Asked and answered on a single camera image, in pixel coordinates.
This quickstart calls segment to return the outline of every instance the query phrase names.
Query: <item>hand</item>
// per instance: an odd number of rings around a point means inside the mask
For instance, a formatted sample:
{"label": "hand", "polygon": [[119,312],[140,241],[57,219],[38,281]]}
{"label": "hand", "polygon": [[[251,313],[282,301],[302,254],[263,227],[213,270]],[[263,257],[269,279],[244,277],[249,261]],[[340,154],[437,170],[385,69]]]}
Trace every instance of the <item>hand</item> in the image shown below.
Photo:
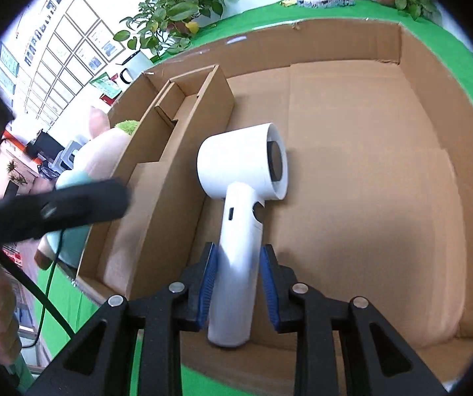
{"label": "hand", "polygon": [[0,364],[13,364],[22,350],[18,321],[14,311],[16,298],[9,279],[0,270]]}

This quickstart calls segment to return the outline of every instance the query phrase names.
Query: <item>green fuzzy object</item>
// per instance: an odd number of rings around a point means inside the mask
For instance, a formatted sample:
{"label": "green fuzzy object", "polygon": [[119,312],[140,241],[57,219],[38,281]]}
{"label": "green fuzzy object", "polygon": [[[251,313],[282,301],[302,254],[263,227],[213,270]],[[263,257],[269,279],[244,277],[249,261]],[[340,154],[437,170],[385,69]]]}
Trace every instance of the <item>green fuzzy object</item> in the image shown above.
{"label": "green fuzzy object", "polygon": [[119,122],[116,125],[116,128],[122,129],[129,136],[131,136],[134,133],[135,128],[137,128],[137,125],[139,125],[137,120],[125,120],[123,122]]}

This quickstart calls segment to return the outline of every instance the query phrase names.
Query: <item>large cardboard box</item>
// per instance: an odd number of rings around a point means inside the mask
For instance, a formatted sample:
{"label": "large cardboard box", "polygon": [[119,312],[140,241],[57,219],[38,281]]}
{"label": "large cardboard box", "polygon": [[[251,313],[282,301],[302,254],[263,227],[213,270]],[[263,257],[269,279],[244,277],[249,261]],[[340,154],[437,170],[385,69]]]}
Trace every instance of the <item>large cardboard box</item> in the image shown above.
{"label": "large cardboard box", "polygon": [[[203,116],[180,122],[201,101]],[[473,356],[473,105],[406,29],[314,19],[222,39],[137,79],[110,114],[129,118],[141,124],[116,175],[133,204],[90,231],[77,281],[91,297],[150,295],[217,242],[222,201],[195,178],[201,139],[274,122],[290,184],[266,204],[264,243],[279,263],[328,297],[367,297],[442,381],[462,372]],[[146,238],[132,243],[127,226]],[[292,393],[295,339],[274,333],[260,285],[244,347],[182,341],[184,363],[210,377]]]}

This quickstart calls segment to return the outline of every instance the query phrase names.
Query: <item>hair dryer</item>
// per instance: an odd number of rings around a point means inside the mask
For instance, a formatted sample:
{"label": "hair dryer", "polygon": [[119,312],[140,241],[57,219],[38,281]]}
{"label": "hair dryer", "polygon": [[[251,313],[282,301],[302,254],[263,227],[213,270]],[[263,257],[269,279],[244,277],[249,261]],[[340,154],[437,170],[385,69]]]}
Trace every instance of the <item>hair dryer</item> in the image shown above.
{"label": "hair dryer", "polygon": [[275,125],[266,123],[209,137],[197,165],[205,193],[225,198],[207,337],[238,347],[251,332],[264,203],[286,195],[286,149]]}

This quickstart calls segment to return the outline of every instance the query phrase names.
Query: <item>metal screw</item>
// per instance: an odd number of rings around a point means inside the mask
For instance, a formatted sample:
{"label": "metal screw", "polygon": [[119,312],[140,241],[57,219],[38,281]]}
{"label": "metal screw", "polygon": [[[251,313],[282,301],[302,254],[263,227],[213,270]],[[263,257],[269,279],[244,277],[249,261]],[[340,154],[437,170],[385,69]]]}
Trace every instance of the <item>metal screw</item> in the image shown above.
{"label": "metal screw", "polygon": [[118,307],[123,303],[123,297],[121,295],[113,295],[108,298],[108,304],[111,307]]}
{"label": "metal screw", "polygon": [[293,290],[295,293],[298,293],[299,295],[304,295],[308,291],[308,286],[304,283],[295,283],[291,287],[291,290]]}
{"label": "metal screw", "polygon": [[175,281],[174,283],[169,284],[169,290],[172,293],[179,293],[185,290],[185,285],[180,281]]}
{"label": "metal screw", "polygon": [[368,306],[368,300],[363,296],[358,296],[357,298],[354,298],[352,304],[357,308],[365,309]]}
{"label": "metal screw", "polygon": [[53,204],[46,204],[40,211],[40,214],[43,218],[50,218],[57,210],[57,207]]}

